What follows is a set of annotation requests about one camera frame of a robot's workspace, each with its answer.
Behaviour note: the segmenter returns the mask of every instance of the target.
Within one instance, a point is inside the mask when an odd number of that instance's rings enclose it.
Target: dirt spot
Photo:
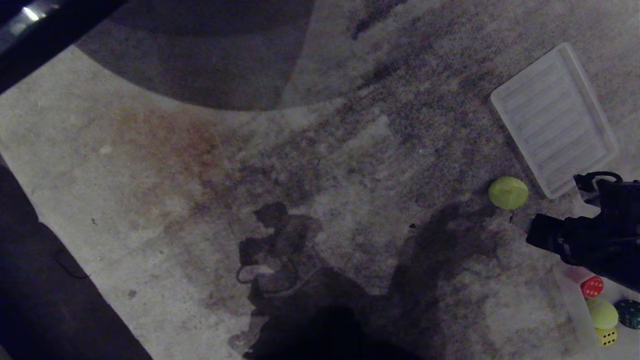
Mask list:
[[[223,192],[223,131],[197,111],[121,108],[110,119],[112,163],[120,168],[120,200],[134,228],[163,227]]]
[[[389,78],[395,72],[400,70],[400,64],[398,61],[389,61],[377,65],[368,78],[364,79],[362,85],[358,86],[358,90],[373,86],[384,79]]]

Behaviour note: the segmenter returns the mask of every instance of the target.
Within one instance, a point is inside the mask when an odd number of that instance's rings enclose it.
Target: die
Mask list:
[[[615,327],[609,330],[596,329],[596,334],[598,334],[601,347],[610,347],[618,339],[618,330]]]
[[[633,300],[620,300],[616,303],[618,320],[630,329],[640,329],[640,302]]]
[[[600,296],[604,290],[604,281],[599,276],[592,276],[580,284],[580,290],[582,290],[582,296],[586,299],[593,299]]]

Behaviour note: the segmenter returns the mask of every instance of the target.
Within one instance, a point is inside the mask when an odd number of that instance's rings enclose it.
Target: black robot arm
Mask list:
[[[527,243],[640,293],[640,182],[624,182],[613,172],[574,180],[582,199],[600,214],[564,220],[537,214]]]

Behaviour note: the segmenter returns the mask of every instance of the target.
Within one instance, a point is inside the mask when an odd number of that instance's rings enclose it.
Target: tennis ball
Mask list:
[[[613,329],[618,324],[618,311],[610,302],[602,299],[589,299],[587,307],[593,320],[593,327],[596,329]]]
[[[489,200],[498,208],[514,210],[529,198],[529,188],[521,180],[504,176],[489,186]]]

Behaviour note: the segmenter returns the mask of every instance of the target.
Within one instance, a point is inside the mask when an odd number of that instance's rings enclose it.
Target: plastic tray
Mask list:
[[[563,43],[491,94],[547,197],[603,166],[618,144],[572,47]]]
[[[554,267],[554,275],[562,291],[564,303],[566,304],[569,316],[575,327],[576,334],[582,346],[597,355],[603,360],[638,360],[640,359],[640,330],[632,330],[618,324],[618,339],[616,344],[610,347],[601,347],[596,332],[593,328],[593,321],[587,308],[587,303],[582,297],[580,286],[572,280],[569,275],[573,272],[574,266],[559,263]],[[640,295],[634,291],[624,288],[606,278],[604,280],[604,291],[599,296],[601,299],[615,304],[621,299],[631,299],[640,301]]]

